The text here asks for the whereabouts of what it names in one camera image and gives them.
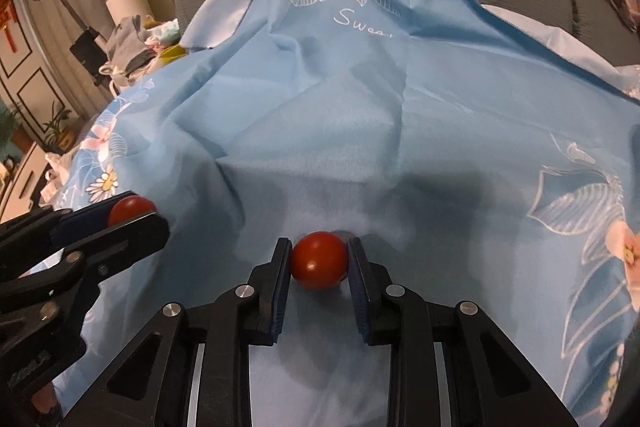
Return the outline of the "person's hand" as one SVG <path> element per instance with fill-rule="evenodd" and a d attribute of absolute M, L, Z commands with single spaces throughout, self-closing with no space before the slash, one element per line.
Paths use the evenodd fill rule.
<path fill-rule="evenodd" d="M 41 414 L 49 414 L 58 406 L 58 397 L 52 383 L 46 384 L 32 396 L 32 405 Z"/>

